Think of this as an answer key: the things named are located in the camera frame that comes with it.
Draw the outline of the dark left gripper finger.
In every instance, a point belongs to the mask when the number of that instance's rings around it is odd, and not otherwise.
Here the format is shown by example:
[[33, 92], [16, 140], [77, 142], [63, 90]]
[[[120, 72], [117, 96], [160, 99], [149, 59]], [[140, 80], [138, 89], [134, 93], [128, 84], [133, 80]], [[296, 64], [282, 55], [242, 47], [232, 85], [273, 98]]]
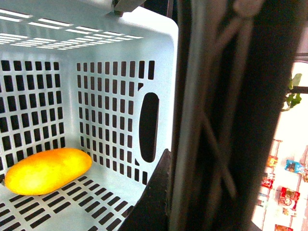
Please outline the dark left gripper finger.
[[170, 154], [165, 149], [141, 198], [120, 226], [120, 231], [167, 231], [167, 192]]

